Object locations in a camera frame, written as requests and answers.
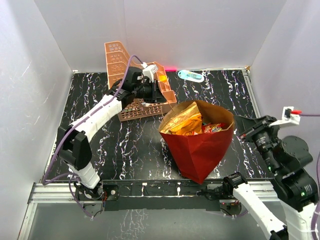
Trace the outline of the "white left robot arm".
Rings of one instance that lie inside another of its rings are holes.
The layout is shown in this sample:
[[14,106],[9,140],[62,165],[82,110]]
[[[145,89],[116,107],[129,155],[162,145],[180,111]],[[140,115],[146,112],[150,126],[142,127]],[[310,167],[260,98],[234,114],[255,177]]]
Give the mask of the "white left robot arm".
[[154,77],[157,71],[155,64],[143,64],[142,68],[129,66],[123,78],[117,80],[89,112],[72,122],[69,127],[59,127],[56,155],[76,174],[91,199],[99,199],[104,189],[91,163],[92,138],[134,99],[143,99],[148,104],[166,102]]

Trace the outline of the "red brown paper bag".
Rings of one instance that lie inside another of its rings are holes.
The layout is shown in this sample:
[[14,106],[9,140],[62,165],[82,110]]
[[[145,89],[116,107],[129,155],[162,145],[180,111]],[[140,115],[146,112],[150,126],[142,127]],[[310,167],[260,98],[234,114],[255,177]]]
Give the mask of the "red brown paper bag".
[[197,135],[159,133],[167,143],[181,175],[202,184],[225,156],[233,138],[235,121],[234,115],[221,106],[203,100],[193,101],[202,115],[202,125],[225,123],[227,129]]

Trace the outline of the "gold chips bag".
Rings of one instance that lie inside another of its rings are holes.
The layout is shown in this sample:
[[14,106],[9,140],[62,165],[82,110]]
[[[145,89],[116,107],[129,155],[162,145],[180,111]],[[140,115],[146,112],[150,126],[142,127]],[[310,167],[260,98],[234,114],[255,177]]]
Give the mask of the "gold chips bag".
[[183,102],[164,116],[158,131],[169,135],[194,136],[202,133],[202,123],[197,103]]

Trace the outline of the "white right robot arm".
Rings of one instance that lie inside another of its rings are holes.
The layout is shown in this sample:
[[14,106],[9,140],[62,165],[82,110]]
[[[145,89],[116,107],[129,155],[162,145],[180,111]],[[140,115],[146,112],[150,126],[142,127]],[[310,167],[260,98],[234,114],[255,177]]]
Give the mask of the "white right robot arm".
[[279,220],[260,200],[245,178],[236,172],[223,179],[223,194],[239,200],[254,218],[267,240],[317,240],[319,189],[304,167],[313,157],[300,137],[278,137],[281,127],[298,126],[300,113],[284,113],[280,120],[269,115],[260,118],[234,117],[240,139],[254,143],[268,170],[271,185],[285,213]]

